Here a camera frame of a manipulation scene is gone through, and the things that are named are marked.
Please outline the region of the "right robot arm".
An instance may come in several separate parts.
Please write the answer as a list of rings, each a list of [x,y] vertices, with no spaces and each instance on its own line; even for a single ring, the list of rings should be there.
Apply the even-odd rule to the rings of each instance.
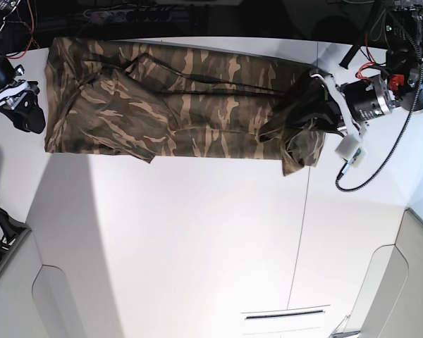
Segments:
[[[38,102],[39,84],[24,80],[24,67],[11,63],[37,46],[34,39],[37,16],[31,2],[26,1],[24,7],[30,20],[23,20],[19,12],[21,5],[21,1],[0,1],[0,113],[14,128],[40,134],[46,120]]]

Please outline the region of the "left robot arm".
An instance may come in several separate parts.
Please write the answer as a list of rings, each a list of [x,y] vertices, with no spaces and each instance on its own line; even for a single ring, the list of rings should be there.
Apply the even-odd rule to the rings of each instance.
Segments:
[[[342,85],[320,68],[304,72],[261,127],[260,140],[292,130],[339,134],[359,144],[370,120],[396,108],[423,113],[423,1],[376,1],[374,10],[384,17],[385,61],[368,56],[356,81]]]

